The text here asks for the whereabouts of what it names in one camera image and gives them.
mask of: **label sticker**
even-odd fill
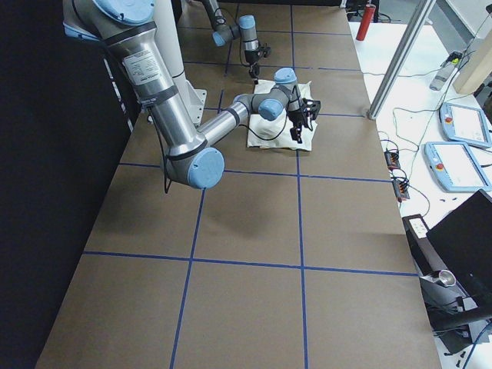
[[[414,229],[414,232],[417,235],[417,237],[419,238],[427,237],[427,228],[425,227],[422,219],[420,218],[410,219],[410,225]]]
[[[123,59],[128,75],[137,86],[155,81],[162,76],[154,54],[150,50],[143,50]]]

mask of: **black wall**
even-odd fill
[[[129,130],[104,52],[64,36],[61,0],[0,14],[0,368],[19,369],[41,353]]]

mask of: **power strip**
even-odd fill
[[[398,202],[410,200],[408,190],[404,187],[404,183],[401,179],[393,178],[393,190],[394,195],[397,197]]]

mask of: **red bottle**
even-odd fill
[[[357,32],[356,39],[358,41],[363,41],[366,38],[367,30],[369,29],[369,24],[374,18],[374,12],[376,11],[376,5],[367,4],[364,10],[364,16],[362,17],[361,25],[359,26],[359,32]]]

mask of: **white cloth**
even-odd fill
[[[271,88],[274,87],[275,83],[273,81],[266,81],[261,79],[258,81],[254,89],[255,94],[265,94],[270,92]],[[301,92],[301,97],[311,99],[311,82],[306,84],[299,84],[299,90]],[[263,119],[259,114],[252,114],[249,119],[249,128],[253,130],[258,136],[263,138],[272,138],[278,135],[278,132],[284,127],[286,118],[285,109],[280,114],[280,116],[274,121],[267,121]],[[290,129],[293,127],[290,119],[287,119],[284,131],[278,138],[273,141],[264,141],[256,137],[248,131],[248,147],[260,147],[260,148],[290,148],[292,150],[305,150],[311,151],[311,141],[313,139],[314,133],[316,132],[316,121],[311,121],[313,131],[307,128],[302,128],[302,144],[298,144],[296,141],[292,140]]]

